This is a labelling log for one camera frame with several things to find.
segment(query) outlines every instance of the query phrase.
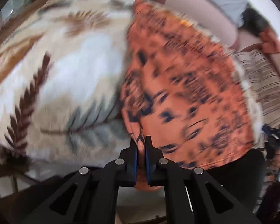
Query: orange garment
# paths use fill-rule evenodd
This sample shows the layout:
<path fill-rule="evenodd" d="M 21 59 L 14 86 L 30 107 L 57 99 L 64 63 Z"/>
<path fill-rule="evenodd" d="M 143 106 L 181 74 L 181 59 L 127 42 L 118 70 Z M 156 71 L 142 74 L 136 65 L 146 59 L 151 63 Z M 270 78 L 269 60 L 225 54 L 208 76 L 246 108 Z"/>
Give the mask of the orange garment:
<path fill-rule="evenodd" d="M 263 32 L 259 33 L 262 43 L 262 51 L 265 54 L 280 53 L 280 41 L 271 27 L 267 27 Z"/>
<path fill-rule="evenodd" d="M 220 44 L 167 11 L 136 0 L 122 115 L 144 168 L 144 137 L 181 167 L 209 169 L 243 156 L 253 133 L 234 66 Z"/>

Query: brown leaf print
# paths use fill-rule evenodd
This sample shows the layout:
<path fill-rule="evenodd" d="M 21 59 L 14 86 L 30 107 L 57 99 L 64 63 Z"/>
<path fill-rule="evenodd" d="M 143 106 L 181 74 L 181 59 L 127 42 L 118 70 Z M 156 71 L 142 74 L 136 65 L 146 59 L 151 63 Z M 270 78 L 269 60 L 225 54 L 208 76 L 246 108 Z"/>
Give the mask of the brown leaf print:
<path fill-rule="evenodd" d="M 41 37 L 42 34 L 25 38 L 20 42 L 7 47 L 0 53 L 0 83 L 8 76 L 12 69 Z"/>
<path fill-rule="evenodd" d="M 46 53 L 43 57 L 42 67 L 33 75 L 29 89 L 27 88 L 24 95 L 20 98 L 19 108 L 15 105 L 15 117 L 13 115 L 10 116 L 11 128 L 7 127 L 10 138 L 5 135 L 5 139 L 16 153 L 22 155 L 25 155 L 25 148 L 28 145 L 25 138 L 27 129 L 31 124 L 30 117 L 34 112 L 33 106 L 40 87 L 46 81 L 49 62 L 50 56 Z"/>
<path fill-rule="evenodd" d="M 67 17 L 56 18 L 55 21 L 62 21 L 69 25 L 68 36 L 76 36 L 87 29 L 99 29 L 110 24 L 111 20 L 104 15 L 104 12 L 88 11 L 70 13 Z"/>

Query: striped fabric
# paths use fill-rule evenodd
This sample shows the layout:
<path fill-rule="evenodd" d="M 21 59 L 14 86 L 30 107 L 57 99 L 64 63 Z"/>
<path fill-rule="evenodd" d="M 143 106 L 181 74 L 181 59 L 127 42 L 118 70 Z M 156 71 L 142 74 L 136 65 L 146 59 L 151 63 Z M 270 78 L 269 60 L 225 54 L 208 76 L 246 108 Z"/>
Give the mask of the striped fabric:
<path fill-rule="evenodd" d="M 248 81 L 263 110 L 263 122 L 271 127 L 280 125 L 280 76 L 259 50 L 239 52 L 237 60 L 245 69 Z"/>

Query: silver screw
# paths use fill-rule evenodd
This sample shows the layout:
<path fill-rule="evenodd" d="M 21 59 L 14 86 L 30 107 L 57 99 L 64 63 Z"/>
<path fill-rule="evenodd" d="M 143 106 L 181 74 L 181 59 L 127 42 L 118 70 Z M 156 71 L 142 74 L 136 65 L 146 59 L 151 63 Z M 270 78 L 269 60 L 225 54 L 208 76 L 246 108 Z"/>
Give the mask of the silver screw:
<path fill-rule="evenodd" d="M 87 167 L 82 167 L 79 170 L 79 173 L 82 175 L 88 174 L 88 172 L 89 172 L 89 169 Z"/>
<path fill-rule="evenodd" d="M 160 158 L 159 163 L 160 164 L 167 164 L 168 163 L 168 159 L 167 158 Z"/>
<path fill-rule="evenodd" d="M 118 159 L 115 160 L 115 163 L 116 163 L 117 165 L 123 165 L 124 162 L 125 162 L 125 161 L 124 161 L 122 158 L 118 158 Z"/>
<path fill-rule="evenodd" d="M 195 172 L 196 174 L 202 174 L 202 173 L 203 173 L 203 169 L 202 169 L 201 167 L 196 167 L 196 168 L 194 169 L 194 172 Z"/>

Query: leaf print blanket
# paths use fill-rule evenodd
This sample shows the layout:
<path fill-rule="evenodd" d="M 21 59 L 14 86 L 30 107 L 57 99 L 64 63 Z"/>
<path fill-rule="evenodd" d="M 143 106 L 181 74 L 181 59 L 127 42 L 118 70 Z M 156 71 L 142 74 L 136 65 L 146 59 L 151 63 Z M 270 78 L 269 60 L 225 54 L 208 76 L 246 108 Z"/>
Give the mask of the leaf print blanket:
<path fill-rule="evenodd" d="M 181 167 L 219 167 L 254 144 L 234 62 L 219 43 L 143 0 L 134 4 L 132 54 L 121 99 L 144 166 L 144 137 Z"/>
<path fill-rule="evenodd" d="M 228 66 L 222 67 L 222 71 L 209 70 L 206 77 L 201 77 L 201 69 L 193 68 L 195 60 L 184 57 L 187 51 L 181 42 L 185 43 L 185 36 L 191 34 L 175 38 L 173 30 L 165 34 L 161 29 L 171 20 L 176 25 L 173 12 L 162 8 L 155 16 L 148 9 L 141 17 L 134 14 L 141 10 L 139 1 L 133 10 L 134 2 L 48 0 L 3 42 L 0 46 L 1 145 L 34 159 L 103 167 L 129 146 L 131 136 L 142 153 L 142 137 L 149 133 L 154 140 L 154 134 L 165 129 L 177 138 L 168 138 L 162 144 L 154 141 L 154 144 L 166 157 L 180 155 L 180 160 L 175 160 L 184 167 L 192 167 L 201 164 L 197 159 L 202 159 L 203 154 L 205 161 L 211 163 L 232 151 L 242 154 L 248 149 L 247 142 L 252 139 L 247 135 L 234 143 L 232 137 L 237 135 L 233 131 L 242 129 L 241 136 L 246 136 L 246 129 L 253 125 L 254 142 L 259 141 L 258 129 L 262 124 L 258 104 L 243 76 L 239 79 L 244 101 L 239 86 L 230 85 L 229 72 L 234 67 L 220 45 L 214 44 L 218 53 L 207 51 L 208 57 L 201 55 L 199 61 L 214 60 L 217 64 L 218 58 L 226 58 Z M 152 4 L 147 6 L 151 9 L 159 6 Z M 129 29 L 133 15 L 136 20 Z M 149 27 L 147 16 L 154 20 Z M 183 16 L 179 17 L 179 23 L 199 27 Z M 201 27 L 199 31 L 194 34 L 200 40 L 207 41 L 207 35 L 217 41 L 209 31 Z M 146 37 L 147 33 L 159 35 Z M 200 44 L 193 48 L 197 56 L 207 53 Z M 173 51 L 181 55 L 176 52 L 175 63 L 168 66 L 166 57 L 171 58 Z M 143 90 L 143 77 L 147 77 L 145 82 L 152 83 L 152 90 Z M 230 97 L 228 104 L 221 94 L 233 87 L 236 97 Z M 180 110 L 176 100 L 183 106 Z M 232 105 L 234 100 L 240 109 Z M 206 114 L 202 117 L 205 107 L 209 108 L 208 112 L 226 110 L 232 114 L 232 121 L 212 112 L 217 115 L 216 120 Z M 156 117 L 155 125 L 147 131 L 143 120 L 151 116 Z M 176 122 L 179 128 L 172 127 Z M 214 127 L 210 131 L 213 134 L 203 138 L 208 125 Z M 234 148 L 230 148 L 231 139 Z M 193 151 L 184 151 L 186 157 L 185 153 L 180 154 L 191 144 L 195 146 Z"/>

